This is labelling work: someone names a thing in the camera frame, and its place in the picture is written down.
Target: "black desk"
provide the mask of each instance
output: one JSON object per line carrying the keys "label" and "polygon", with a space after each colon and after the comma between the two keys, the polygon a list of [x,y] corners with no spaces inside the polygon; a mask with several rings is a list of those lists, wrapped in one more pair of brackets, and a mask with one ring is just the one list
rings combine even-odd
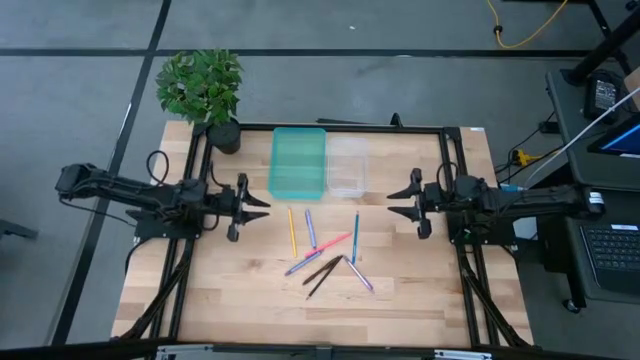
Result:
{"label": "black desk", "polygon": [[[564,81],[559,71],[546,77],[549,95],[565,142],[577,135],[588,122],[581,113],[585,90]],[[606,130],[596,125],[585,137]],[[605,201],[607,213],[603,223],[640,225],[640,159],[626,159],[611,155],[587,153],[586,147],[595,137],[580,140],[567,150],[568,163],[539,181],[534,187],[581,183],[594,187]],[[615,169],[616,177],[610,171]],[[595,281],[580,225],[586,220],[567,217],[538,218],[539,239],[545,245],[545,268],[566,273],[572,300],[584,307],[584,297],[594,300],[640,304],[640,296],[632,296],[601,289]]]}

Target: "yellow cable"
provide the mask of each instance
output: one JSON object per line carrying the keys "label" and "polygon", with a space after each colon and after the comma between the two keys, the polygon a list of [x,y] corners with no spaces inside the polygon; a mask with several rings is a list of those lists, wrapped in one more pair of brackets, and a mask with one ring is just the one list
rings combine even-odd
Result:
{"label": "yellow cable", "polygon": [[[528,43],[529,41],[533,40],[536,36],[538,36],[538,34],[540,34],[540,32],[547,27],[547,25],[551,24],[551,22],[553,21],[553,19],[556,18],[556,16],[560,13],[560,11],[562,11],[562,9],[565,7],[565,5],[567,5],[567,3],[569,2],[569,0],[564,0],[564,2],[558,7],[558,9],[556,10],[556,12],[553,13],[553,15],[551,15],[551,17],[545,21],[544,24],[542,24],[542,26],[540,26],[538,28],[538,30],[536,30],[533,34],[531,34],[531,36],[529,36],[528,38],[522,40],[521,42],[515,44],[515,45],[505,45],[502,43],[502,39],[500,38],[500,32],[496,31],[496,40],[498,40],[498,44],[500,44],[500,46],[503,49],[515,49],[517,47],[520,47],[526,43]],[[491,11],[493,12],[493,16],[496,18],[496,26],[500,26],[500,18],[498,17],[498,12],[496,11],[496,9],[493,7],[493,4],[491,3],[491,0],[487,0],[487,4],[489,5],[489,7],[491,8]]]}

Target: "wooden table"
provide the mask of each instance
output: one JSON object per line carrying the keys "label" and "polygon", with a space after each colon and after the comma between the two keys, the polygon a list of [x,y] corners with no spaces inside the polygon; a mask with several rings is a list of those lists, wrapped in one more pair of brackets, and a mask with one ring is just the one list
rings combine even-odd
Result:
{"label": "wooden table", "polygon": [[[463,146],[470,174],[495,185],[493,165],[483,129],[463,128]],[[180,180],[191,130],[184,122],[167,123],[160,146],[171,161],[168,182]],[[422,169],[425,182],[435,179],[441,156],[438,137],[424,134],[328,133],[369,143],[369,191],[360,199],[325,194],[320,202],[274,199],[267,191],[272,133],[244,131],[242,148],[232,156],[214,151],[219,182],[235,184],[239,172],[249,176],[249,188],[269,202],[270,216],[240,227],[240,240],[226,238],[228,218],[218,230],[196,242],[180,324],[179,340],[261,344],[334,344],[352,346],[468,347],[462,287],[443,214],[429,214],[433,234],[419,240],[416,224],[387,210],[411,200],[386,196],[408,185],[411,169]],[[449,146],[455,158],[453,146]],[[163,164],[157,165],[157,173]],[[298,258],[292,257],[287,207],[293,209]],[[360,212],[357,267],[375,287],[371,294],[341,263],[318,292],[305,300],[310,285],[302,280],[337,254],[351,254],[346,240],[292,276],[284,272],[310,249],[304,210],[309,208],[319,243],[350,232]],[[213,217],[207,219],[211,225]],[[113,335],[133,325],[156,294],[167,240],[154,239],[133,255]],[[500,247],[484,247],[491,292],[507,320],[532,341],[527,313],[512,258]],[[167,333],[171,299],[165,308]],[[479,302],[476,312],[481,337],[486,326]]]}

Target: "black plant pot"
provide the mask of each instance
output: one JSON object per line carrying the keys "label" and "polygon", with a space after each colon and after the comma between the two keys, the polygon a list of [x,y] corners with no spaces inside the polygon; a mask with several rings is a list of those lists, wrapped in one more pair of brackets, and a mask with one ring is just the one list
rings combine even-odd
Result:
{"label": "black plant pot", "polygon": [[218,126],[212,125],[207,129],[207,139],[211,145],[223,153],[231,155],[240,150],[240,123],[231,118],[228,123]]}

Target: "caster wheel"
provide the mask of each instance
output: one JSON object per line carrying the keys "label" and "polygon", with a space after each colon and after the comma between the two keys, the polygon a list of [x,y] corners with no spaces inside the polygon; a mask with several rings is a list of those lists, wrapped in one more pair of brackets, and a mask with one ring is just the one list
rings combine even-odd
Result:
{"label": "caster wheel", "polygon": [[576,307],[575,305],[573,305],[573,300],[564,300],[562,302],[562,306],[564,306],[565,309],[569,310],[570,312],[574,313],[574,314],[579,314],[580,313],[580,308]]}

